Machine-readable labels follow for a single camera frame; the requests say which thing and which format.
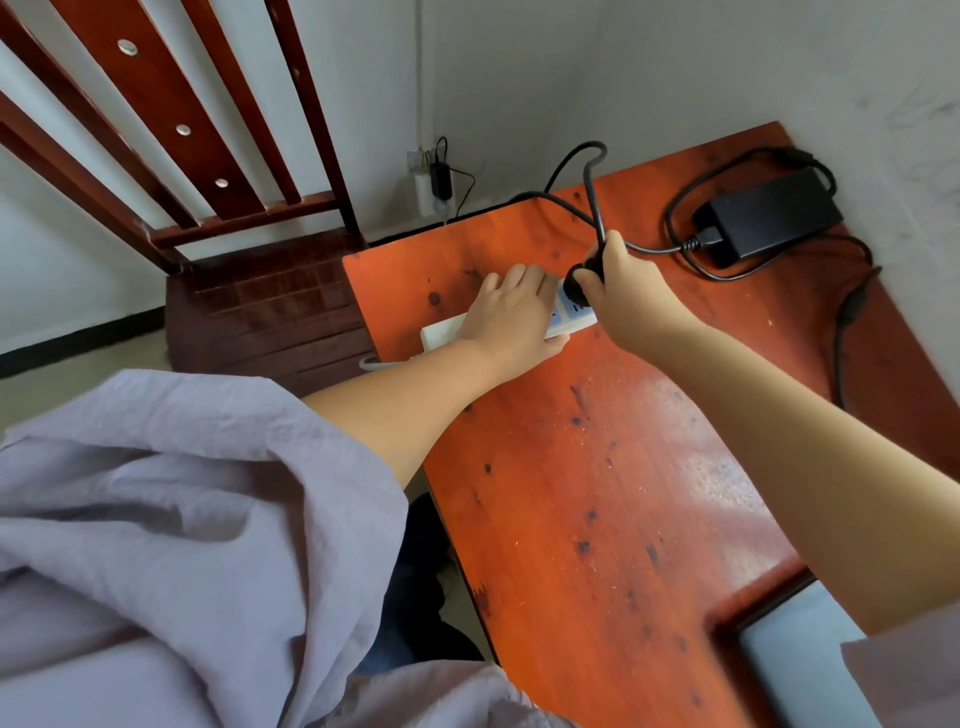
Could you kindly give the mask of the person's left hand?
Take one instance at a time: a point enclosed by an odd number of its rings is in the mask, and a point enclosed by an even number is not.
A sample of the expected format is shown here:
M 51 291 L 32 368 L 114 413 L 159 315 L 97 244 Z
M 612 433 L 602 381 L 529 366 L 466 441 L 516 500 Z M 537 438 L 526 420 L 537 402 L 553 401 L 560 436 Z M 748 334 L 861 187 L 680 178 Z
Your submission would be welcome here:
M 523 299 L 524 264 L 501 276 L 499 300 L 479 303 L 478 295 L 457 335 L 470 342 L 484 379 L 492 386 L 510 382 L 551 357 L 542 357 L 560 279 L 546 270 L 546 299 Z

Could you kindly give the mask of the person's left forearm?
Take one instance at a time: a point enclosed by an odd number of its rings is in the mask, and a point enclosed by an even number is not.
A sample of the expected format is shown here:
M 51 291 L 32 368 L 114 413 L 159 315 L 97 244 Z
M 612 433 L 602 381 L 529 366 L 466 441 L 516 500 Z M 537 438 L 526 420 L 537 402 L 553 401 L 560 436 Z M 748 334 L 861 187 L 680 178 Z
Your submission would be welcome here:
M 302 402 L 378 455 L 406 488 L 456 417 L 521 372 L 522 361 L 508 347 L 461 339 Z

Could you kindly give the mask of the black power adapter brick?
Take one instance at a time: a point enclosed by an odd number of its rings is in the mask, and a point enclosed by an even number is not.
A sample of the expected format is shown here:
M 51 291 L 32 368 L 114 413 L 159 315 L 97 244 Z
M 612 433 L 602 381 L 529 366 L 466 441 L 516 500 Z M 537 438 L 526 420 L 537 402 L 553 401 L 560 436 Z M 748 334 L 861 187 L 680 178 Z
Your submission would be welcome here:
M 706 250 L 719 269 L 778 252 L 844 221 L 834 193 L 811 166 L 708 200 L 691 219 L 698 233 L 718 234 Z

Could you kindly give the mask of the red-brown wooden chair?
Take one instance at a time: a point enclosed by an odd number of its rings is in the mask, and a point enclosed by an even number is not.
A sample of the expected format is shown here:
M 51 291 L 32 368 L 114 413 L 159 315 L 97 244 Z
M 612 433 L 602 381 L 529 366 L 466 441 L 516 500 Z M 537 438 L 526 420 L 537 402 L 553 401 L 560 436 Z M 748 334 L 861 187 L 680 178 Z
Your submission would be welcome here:
M 167 275 L 172 368 L 260 376 L 304 395 L 363 373 L 374 353 L 343 257 L 367 248 L 290 0 L 269 26 L 328 188 L 302 192 L 211 0 L 177 0 L 278 187 L 266 201 L 229 149 L 142 0 L 50 0 L 72 35 L 212 209 L 199 217 L 150 168 L 66 67 L 0 0 L 0 43 L 173 224 L 154 227 L 0 92 L 0 143 Z

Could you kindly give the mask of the person's dark trousers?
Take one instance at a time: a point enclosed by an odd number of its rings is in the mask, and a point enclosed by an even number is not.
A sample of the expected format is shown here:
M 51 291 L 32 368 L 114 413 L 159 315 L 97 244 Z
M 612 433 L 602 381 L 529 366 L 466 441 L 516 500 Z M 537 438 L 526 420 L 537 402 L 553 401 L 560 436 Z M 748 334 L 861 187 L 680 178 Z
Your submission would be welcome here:
M 442 619 L 447 598 L 439 574 L 450 563 L 448 533 L 431 495 L 421 494 L 409 506 L 379 630 L 356 674 L 433 661 L 485 661 L 469 636 Z

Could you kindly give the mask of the person's right hand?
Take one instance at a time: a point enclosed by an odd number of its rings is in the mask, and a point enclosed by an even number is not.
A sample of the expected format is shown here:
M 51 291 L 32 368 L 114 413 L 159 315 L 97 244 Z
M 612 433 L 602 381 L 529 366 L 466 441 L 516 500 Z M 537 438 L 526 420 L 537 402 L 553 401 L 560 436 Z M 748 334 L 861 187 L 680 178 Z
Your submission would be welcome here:
M 618 348 L 658 364 L 672 357 L 681 342 L 708 330 L 675 295 L 658 265 L 633 256 L 617 230 L 606 232 L 603 248 L 590 260 L 602 264 L 603 274 L 597 275 L 606 285 L 606 303 L 590 307 Z M 576 270 L 590 269 L 583 265 Z

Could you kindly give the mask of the white wall socket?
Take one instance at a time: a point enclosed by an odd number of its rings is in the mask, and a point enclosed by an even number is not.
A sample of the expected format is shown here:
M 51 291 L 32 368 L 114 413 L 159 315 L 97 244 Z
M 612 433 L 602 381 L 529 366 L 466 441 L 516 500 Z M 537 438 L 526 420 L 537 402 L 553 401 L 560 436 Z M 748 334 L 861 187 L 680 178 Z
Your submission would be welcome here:
M 420 217 L 436 214 L 435 197 L 430 175 L 430 154 L 423 149 L 406 152 L 408 177 L 412 181 L 416 209 Z

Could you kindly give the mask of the white power strip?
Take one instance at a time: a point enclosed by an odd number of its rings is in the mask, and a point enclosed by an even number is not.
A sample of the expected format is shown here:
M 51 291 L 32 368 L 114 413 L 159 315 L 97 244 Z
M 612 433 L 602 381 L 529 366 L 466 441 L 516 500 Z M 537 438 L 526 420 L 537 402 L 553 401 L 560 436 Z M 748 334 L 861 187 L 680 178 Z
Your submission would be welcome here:
M 419 335 L 423 351 L 429 353 L 450 344 L 457 338 L 466 318 L 467 314 L 463 313 L 423 327 Z M 582 306 L 575 302 L 567 295 L 564 286 L 559 285 L 545 339 L 576 334 L 596 324 L 597 318 L 594 310 L 589 306 Z

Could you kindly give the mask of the person's pale lilac shirt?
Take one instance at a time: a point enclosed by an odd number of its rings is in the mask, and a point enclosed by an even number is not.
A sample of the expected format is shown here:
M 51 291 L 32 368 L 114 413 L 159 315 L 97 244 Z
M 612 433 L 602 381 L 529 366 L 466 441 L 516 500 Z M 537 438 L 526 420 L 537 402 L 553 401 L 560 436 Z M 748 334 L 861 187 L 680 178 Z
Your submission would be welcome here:
M 268 379 L 124 370 L 0 446 L 0 573 L 53 584 L 68 633 L 111 613 L 146 645 L 0 629 L 13 678 L 75 725 L 555 728 L 503 670 L 351 679 L 407 506 L 387 464 Z M 885 728 L 960 728 L 960 602 L 843 644 Z

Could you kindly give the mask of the person's right forearm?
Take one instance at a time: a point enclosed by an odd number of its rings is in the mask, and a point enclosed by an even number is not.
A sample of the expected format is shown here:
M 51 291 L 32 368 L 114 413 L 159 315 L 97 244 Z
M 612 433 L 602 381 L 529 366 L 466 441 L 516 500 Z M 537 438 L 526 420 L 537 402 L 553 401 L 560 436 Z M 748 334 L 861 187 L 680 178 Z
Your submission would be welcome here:
M 631 348 L 699 407 L 865 633 L 960 602 L 960 482 L 702 321 L 655 327 Z

